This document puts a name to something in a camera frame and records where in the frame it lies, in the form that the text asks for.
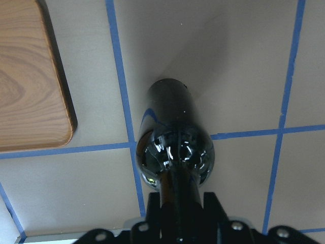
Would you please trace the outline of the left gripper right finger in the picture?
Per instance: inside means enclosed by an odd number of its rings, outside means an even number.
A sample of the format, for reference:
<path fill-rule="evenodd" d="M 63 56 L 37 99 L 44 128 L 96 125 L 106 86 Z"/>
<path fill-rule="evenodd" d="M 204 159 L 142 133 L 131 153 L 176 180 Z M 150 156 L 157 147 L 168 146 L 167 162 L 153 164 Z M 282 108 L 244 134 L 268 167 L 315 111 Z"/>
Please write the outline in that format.
<path fill-rule="evenodd" d="M 224 224 L 229 221 L 229 218 L 222 207 L 217 196 L 213 192 L 205 192 L 203 195 L 203 209 L 206 220 L 212 226 Z"/>

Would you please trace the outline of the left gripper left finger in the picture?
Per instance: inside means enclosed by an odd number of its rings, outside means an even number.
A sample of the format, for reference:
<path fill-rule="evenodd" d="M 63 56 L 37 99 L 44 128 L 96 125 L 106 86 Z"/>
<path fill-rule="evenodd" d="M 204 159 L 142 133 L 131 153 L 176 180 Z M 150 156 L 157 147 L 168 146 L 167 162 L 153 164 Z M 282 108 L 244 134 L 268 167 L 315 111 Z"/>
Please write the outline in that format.
<path fill-rule="evenodd" d="M 152 228 L 160 228 L 160 194 L 152 192 L 148 196 L 145 221 Z"/>

